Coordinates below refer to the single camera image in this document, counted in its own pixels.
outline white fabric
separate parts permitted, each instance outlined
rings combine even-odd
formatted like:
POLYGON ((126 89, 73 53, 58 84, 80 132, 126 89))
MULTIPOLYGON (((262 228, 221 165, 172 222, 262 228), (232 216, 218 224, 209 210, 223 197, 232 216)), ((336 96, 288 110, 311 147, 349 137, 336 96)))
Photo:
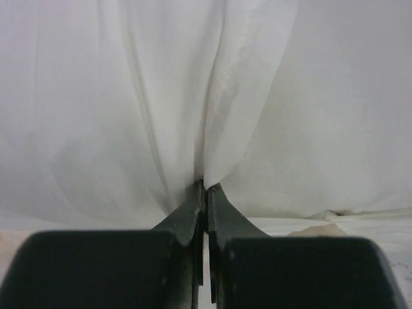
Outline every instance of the white fabric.
POLYGON ((412 1, 299 3, 247 152, 223 181, 255 217, 412 205, 412 1))
POLYGON ((241 160, 296 12, 1 0, 0 209, 71 227, 160 221, 241 160))

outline white cloth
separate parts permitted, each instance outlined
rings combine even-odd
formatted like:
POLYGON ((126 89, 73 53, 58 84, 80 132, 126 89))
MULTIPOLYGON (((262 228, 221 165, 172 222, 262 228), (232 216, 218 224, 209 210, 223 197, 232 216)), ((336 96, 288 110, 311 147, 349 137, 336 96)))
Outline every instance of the white cloth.
POLYGON ((222 182, 255 217, 412 206, 412 1, 299 3, 247 152, 222 182))
POLYGON ((241 160, 296 12, 0 0, 0 209, 76 227, 160 221, 187 185, 241 160))

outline black plastic part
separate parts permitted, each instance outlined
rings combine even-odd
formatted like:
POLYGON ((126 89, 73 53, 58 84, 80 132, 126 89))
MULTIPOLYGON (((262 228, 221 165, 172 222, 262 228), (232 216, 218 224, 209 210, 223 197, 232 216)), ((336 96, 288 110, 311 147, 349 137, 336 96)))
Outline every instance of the black plastic part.
POLYGON ((207 191, 207 234, 209 235, 209 263, 211 270, 211 300, 216 303, 223 293, 222 258, 226 242, 232 238, 269 238, 254 226, 226 198, 221 185, 207 191))
POLYGON ((19 249, 0 308, 197 308, 204 189, 153 230, 42 232, 19 249))
POLYGON ((404 309, 386 258, 362 238, 270 238, 217 185, 207 192, 218 308, 404 309))

